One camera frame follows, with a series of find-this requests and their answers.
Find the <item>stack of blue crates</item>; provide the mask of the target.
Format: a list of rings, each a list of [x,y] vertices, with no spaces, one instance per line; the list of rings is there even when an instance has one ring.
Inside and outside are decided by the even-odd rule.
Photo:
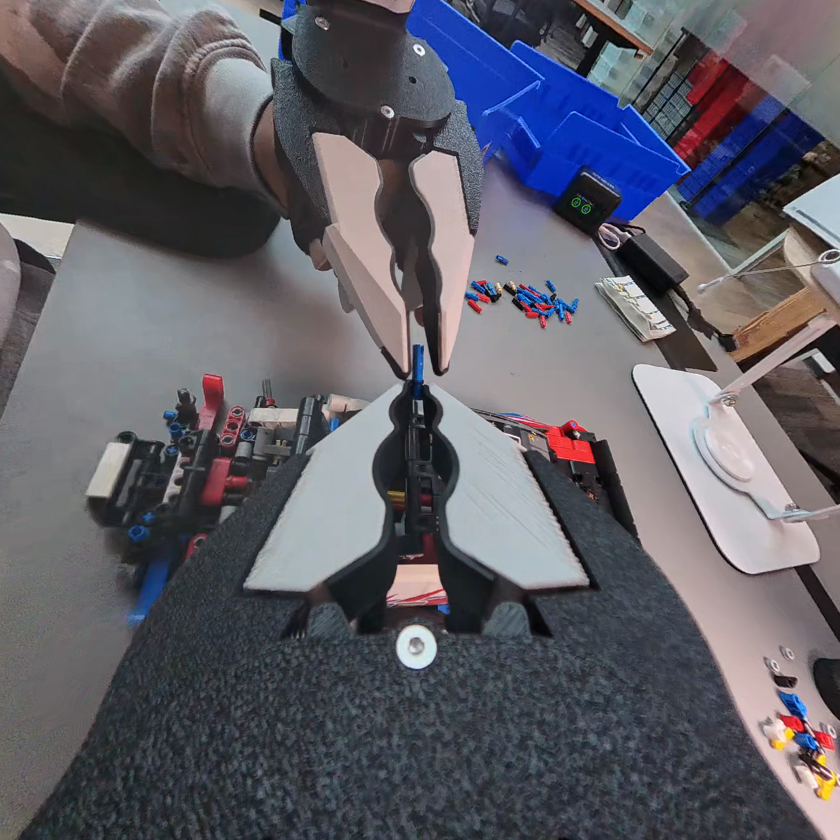
[[[825,140],[811,124],[767,96],[676,189],[694,215],[722,226]]]

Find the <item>wooden board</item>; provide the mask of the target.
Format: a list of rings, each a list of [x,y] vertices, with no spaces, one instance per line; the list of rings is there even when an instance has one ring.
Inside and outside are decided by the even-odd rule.
[[[729,352],[732,361],[751,366],[825,310],[824,300],[812,290],[797,291],[735,330],[736,348]]]

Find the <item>black charger with green lights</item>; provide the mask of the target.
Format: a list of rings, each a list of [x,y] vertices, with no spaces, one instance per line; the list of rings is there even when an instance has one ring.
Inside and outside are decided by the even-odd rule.
[[[553,213],[582,233],[594,237],[623,200],[621,189],[582,166],[553,204]]]

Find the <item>black power adapter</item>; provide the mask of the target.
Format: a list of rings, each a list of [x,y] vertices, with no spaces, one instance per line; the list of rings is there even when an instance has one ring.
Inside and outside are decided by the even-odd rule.
[[[647,233],[629,235],[616,250],[617,257],[659,295],[678,288],[689,272]]]

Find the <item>toy brick race car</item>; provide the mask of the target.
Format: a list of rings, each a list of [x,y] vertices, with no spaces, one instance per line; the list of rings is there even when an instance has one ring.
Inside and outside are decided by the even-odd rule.
[[[179,389],[175,409],[163,412],[168,442],[123,431],[108,442],[85,496],[92,518],[122,537],[119,578],[137,598],[127,617],[134,630],[147,617],[179,566],[274,475],[291,455],[305,453],[337,431],[367,403],[342,395],[314,395],[298,408],[279,408],[270,381],[253,408],[225,409],[224,380],[203,377],[203,404]],[[474,409],[525,452],[555,464],[584,494],[637,539],[637,529],[612,451],[571,419],[562,426],[516,413]],[[436,572],[433,532],[406,535],[406,477],[388,491],[395,512],[397,557],[416,573]]]

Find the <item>pile of assorted toy pieces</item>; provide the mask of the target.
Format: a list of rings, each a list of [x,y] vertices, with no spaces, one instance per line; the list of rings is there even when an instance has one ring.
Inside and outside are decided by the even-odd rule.
[[[799,784],[829,802],[838,791],[838,734],[828,722],[812,725],[807,706],[795,692],[798,678],[787,675],[768,656],[763,664],[776,688],[782,711],[765,718],[759,729],[772,749],[789,754]]]

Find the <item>pile of small toy pins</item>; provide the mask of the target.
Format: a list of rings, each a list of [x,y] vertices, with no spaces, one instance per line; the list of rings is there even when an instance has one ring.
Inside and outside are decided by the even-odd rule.
[[[541,330],[546,330],[552,320],[571,325],[580,306],[579,298],[562,298],[550,280],[544,285],[542,290],[515,280],[468,280],[464,301],[473,312],[481,314],[486,307],[499,307],[506,300]]]

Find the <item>blue plastic bin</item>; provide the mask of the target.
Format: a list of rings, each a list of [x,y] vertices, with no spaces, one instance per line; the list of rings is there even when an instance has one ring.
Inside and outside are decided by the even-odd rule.
[[[282,24],[305,3],[285,2],[294,10],[284,9]],[[406,26],[423,37],[448,67],[456,98],[467,106],[480,152],[486,160],[491,158],[497,152],[490,153],[492,124],[487,114],[536,88],[539,75],[447,2],[414,2]]]
[[[632,221],[690,172],[652,126],[609,91],[520,41],[511,53],[540,81],[487,114],[490,153],[504,153],[525,186],[558,198],[586,166],[621,194],[616,214]]]

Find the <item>black toy tire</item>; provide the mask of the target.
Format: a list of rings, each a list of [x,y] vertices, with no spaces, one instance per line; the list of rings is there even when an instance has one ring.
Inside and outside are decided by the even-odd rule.
[[[840,717],[839,668],[839,659],[828,657],[815,659],[812,666],[816,690],[835,718]]]

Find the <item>stack of red crates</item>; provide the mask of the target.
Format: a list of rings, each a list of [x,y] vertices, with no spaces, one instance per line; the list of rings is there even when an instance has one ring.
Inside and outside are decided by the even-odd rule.
[[[714,51],[682,56],[675,69],[689,84],[689,112],[673,148],[691,171],[754,111],[763,123],[772,123],[787,110],[782,100]]]

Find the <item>person's left hand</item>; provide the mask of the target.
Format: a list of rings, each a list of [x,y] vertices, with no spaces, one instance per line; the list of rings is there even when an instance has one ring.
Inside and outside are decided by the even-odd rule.
[[[316,225],[313,206],[277,141],[274,103],[266,103],[255,125],[253,158],[259,178],[273,195],[282,217],[290,223],[292,236],[316,270],[331,270],[322,245],[322,228]]]

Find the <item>black toy beam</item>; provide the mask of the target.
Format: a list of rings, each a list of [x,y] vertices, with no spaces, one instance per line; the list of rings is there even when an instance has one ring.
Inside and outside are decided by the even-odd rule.
[[[434,531],[435,480],[432,464],[432,439],[426,425],[424,385],[411,383],[411,402],[405,435],[406,490],[405,532],[421,537]]]

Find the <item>person's left forearm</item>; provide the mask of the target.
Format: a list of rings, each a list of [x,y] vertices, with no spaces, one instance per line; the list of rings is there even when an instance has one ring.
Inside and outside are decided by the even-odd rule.
[[[260,196],[252,142],[270,75],[225,12],[159,2],[2,2],[2,74],[65,127],[126,140],[157,169]]]

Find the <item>folded paper booklet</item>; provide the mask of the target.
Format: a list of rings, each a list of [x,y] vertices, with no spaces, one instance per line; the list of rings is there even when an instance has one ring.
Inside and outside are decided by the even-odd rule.
[[[603,277],[595,282],[594,289],[640,342],[661,340],[676,332],[630,276]]]

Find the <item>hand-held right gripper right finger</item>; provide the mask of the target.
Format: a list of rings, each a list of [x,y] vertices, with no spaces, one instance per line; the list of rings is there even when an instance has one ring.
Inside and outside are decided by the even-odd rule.
[[[529,629],[529,604],[586,591],[587,569],[521,446],[439,385],[424,387],[424,409],[446,628],[479,634],[512,603]]]

